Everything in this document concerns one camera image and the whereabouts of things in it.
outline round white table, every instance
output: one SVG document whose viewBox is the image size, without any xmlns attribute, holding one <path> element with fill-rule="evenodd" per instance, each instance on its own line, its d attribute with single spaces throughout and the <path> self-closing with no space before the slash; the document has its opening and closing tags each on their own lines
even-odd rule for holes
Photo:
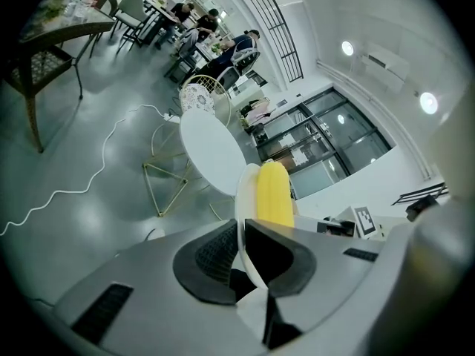
<svg viewBox="0 0 475 356">
<path fill-rule="evenodd" d="M 192 108 L 181 116 L 180 136 L 198 173 L 219 192 L 235 196 L 246 160 L 226 126 L 210 113 Z"/>
</svg>

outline ceiling light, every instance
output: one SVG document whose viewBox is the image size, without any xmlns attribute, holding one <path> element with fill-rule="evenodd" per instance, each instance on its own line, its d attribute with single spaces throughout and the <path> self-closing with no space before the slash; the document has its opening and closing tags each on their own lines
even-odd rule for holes
<svg viewBox="0 0 475 356">
<path fill-rule="evenodd" d="M 425 113 L 432 115 L 437 112 L 439 104 L 437 103 L 436 97 L 430 92 L 424 92 L 420 98 L 421 107 Z"/>
<path fill-rule="evenodd" d="M 353 45 L 350 44 L 348 41 L 343 41 L 343 43 L 341 44 L 341 49 L 343 50 L 343 53 L 345 53 L 347 56 L 353 55 Z"/>
</svg>

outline black shirt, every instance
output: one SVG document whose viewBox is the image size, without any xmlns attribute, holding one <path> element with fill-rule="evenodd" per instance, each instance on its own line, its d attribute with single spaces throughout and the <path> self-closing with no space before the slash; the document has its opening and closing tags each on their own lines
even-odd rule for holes
<svg viewBox="0 0 475 356">
<path fill-rule="evenodd" d="M 203 27 L 205 29 L 210 29 L 213 32 L 217 29 L 217 19 L 211 20 L 208 15 L 200 17 L 197 21 L 197 27 Z M 203 41 L 204 39 L 208 38 L 209 33 L 200 31 L 198 41 Z"/>
<path fill-rule="evenodd" d="M 191 12 L 182 12 L 183 5 L 183 3 L 178 3 L 171 9 L 171 12 L 174 13 L 181 22 L 184 22 L 191 14 Z"/>
</svg>

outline power cord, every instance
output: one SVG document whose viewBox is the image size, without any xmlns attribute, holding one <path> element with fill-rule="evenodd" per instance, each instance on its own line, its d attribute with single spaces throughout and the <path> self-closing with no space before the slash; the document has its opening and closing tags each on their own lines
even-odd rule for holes
<svg viewBox="0 0 475 356">
<path fill-rule="evenodd" d="M 151 235 L 155 230 L 156 230 L 156 228 L 152 229 L 152 230 L 148 233 L 148 235 L 147 235 L 147 236 L 145 237 L 145 239 L 143 240 L 143 243 L 148 240 L 148 238 L 150 237 L 150 235 Z"/>
<path fill-rule="evenodd" d="M 173 103 L 175 103 L 175 105 L 181 110 L 181 103 L 180 103 L 180 99 L 177 98 L 177 97 L 172 97 L 171 100 L 173 101 Z"/>
<path fill-rule="evenodd" d="M 170 116 L 175 115 L 175 116 L 180 117 L 180 115 L 179 115 L 178 113 L 176 113 L 175 111 L 173 111 L 173 108 L 169 108 L 169 109 L 168 109 L 168 115 L 170 115 Z"/>
<path fill-rule="evenodd" d="M 130 110 L 128 111 L 127 113 L 129 112 L 136 112 L 139 110 L 140 107 L 148 107 L 148 108 L 153 108 L 155 109 L 155 111 L 161 115 L 162 118 L 164 118 L 165 121 L 169 121 L 171 119 L 173 119 L 175 116 L 170 116 L 170 115 L 167 115 L 167 117 L 165 117 L 164 115 L 162 115 L 160 113 L 160 111 L 158 110 L 157 107 L 155 107 L 154 105 L 146 105 L 146 104 L 141 104 L 139 105 L 137 108 L 133 109 L 133 110 Z M 26 221 L 28 220 L 28 217 L 30 216 L 30 214 L 33 212 L 33 211 L 39 211 L 39 210 L 42 210 L 43 208 L 46 208 L 50 203 L 51 203 L 51 200 L 54 198 L 54 196 L 56 194 L 84 194 L 84 193 L 87 193 L 89 191 L 89 188 L 91 187 L 91 183 L 92 181 L 94 180 L 94 178 L 96 178 L 97 175 L 99 175 L 100 173 L 102 173 L 105 169 L 105 144 L 107 143 L 107 141 L 111 138 L 111 136 L 114 134 L 114 132 L 116 131 L 116 128 L 117 128 L 117 124 L 121 123 L 121 122 L 124 122 L 125 120 L 127 119 L 127 117 L 124 117 L 123 119 L 119 120 L 118 122 L 116 122 L 114 124 L 114 129 L 112 130 L 112 132 L 109 133 L 109 135 L 105 138 L 104 140 L 104 143 L 102 144 L 102 167 L 91 177 L 91 179 L 89 180 L 89 183 L 88 183 L 88 187 L 85 189 L 85 190 L 81 190 L 81 191 L 66 191 L 66 190 L 56 190 L 54 191 L 51 196 L 50 196 L 50 199 L 42 206 L 40 207 L 35 207 L 35 208 L 32 208 L 28 211 L 27 213 L 27 216 L 23 219 L 22 222 L 8 222 L 3 230 L 2 233 L 0 233 L 0 236 L 3 236 L 6 232 L 7 232 L 7 229 L 10 225 L 14 225 L 15 227 L 20 227 L 22 225 L 24 225 L 26 223 Z"/>
</svg>

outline glass window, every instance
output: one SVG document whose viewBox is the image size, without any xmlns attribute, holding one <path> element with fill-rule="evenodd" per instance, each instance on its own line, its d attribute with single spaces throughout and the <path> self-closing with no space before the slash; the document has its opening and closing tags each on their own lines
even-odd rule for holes
<svg viewBox="0 0 475 356">
<path fill-rule="evenodd" d="M 383 143 L 379 134 L 374 133 L 362 141 L 351 145 L 344 152 L 354 168 L 353 172 L 356 172 L 385 154 L 387 146 Z"/>
<path fill-rule="evenodd" d="M 312 113 L 318 113 L 330 109 L 334 105 L 337 105 L 339 102 L 343 102 L 344 97 L 341 97 L 335 91 L 323 95 L 321 98 L 314 100 L 313 102 L 307 103 L 308 109 Z"/>
<path fill-rule="evenodd" d="M 264 126 L 267 137 L 271 138 L 277 134 L 280 134 L 287 129 L 293 127 L 295 123 L 292 121 L 288 113 L 283 114 L 275 120 L 272 120 L 269 124 Z"/>
<path fill-rule="evenodd" d="M 271 138 L 293 127 L 295 124 L 304 121 L 306 118 L 307 115 L 297 108 L 284 113 L 277 119 L 272 120 L 269 124 L 265 124 L 264 130 L 266 131 L 267 136 Z"/>
<path fill-rule="evenodd" d="M 316 131 L 317 127 L 313 122 L 305 122 L 291 131 L 273 139 L 269 144 L 263 146 L 263 150 L 267 154 L 267 157 L 270 157 L 282 149 L 288 148 L 311 134 L 314 134 Z"/>
<path fill-rule="evenodd" d="M 323 139 L 319 135 L 315 135 L 304 140 L 300 146 L 286 151 L 285 155 L 276 161 L 284 165 L 289 173 L 292 173 L 296 168 L 315 163 L 329 151 L 329 147 L 324 144 Z"/>
<path fill-rule="evenodd" d="M 319 119 L 328 127 L 335 141 L 344 146 L 373 129 L 370 123 L 350 104 L 342 105 Z"/>
<path fill-rule="evenodd" d="M 345 178 L 345 173 L 335 157 L 320 161 L 314 165 L 290 175 L 295 198 L 308 197 Z"/>
</svg>

